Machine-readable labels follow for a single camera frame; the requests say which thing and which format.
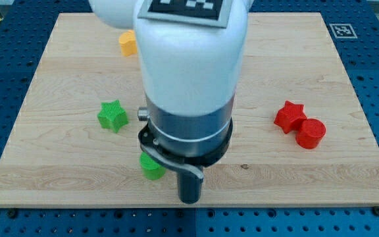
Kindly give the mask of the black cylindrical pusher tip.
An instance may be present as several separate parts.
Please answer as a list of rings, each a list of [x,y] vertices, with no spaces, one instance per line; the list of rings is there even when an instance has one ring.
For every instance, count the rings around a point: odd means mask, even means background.
[[[201,197],[203,178],[190,173],[177,173],[178,196],[184,203],[196,203]]]

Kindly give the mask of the grey black tool flange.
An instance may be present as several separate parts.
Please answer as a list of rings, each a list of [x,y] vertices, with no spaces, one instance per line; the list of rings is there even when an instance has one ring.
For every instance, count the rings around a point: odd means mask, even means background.
[[[141,150],[161,166],[195,180],[226,153],[232,136],[234,94],[216,98],[145,96],[147,124],[138,133]]]

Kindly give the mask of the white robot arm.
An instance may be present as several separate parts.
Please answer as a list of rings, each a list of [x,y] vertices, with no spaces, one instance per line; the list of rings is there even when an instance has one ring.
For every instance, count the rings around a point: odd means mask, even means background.
[[[95,15],[136,35],[146,105],[141,149],[178,177],[184,203],[201,196],[203,169],[228,149],[247,34],[248,0],[90,0]]]

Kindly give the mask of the fiducial tag on arm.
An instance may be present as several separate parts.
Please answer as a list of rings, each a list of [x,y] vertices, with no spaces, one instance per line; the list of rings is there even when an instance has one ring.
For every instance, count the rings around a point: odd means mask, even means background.
[[[138,18],[226,28],[232,0],[146,0]]]

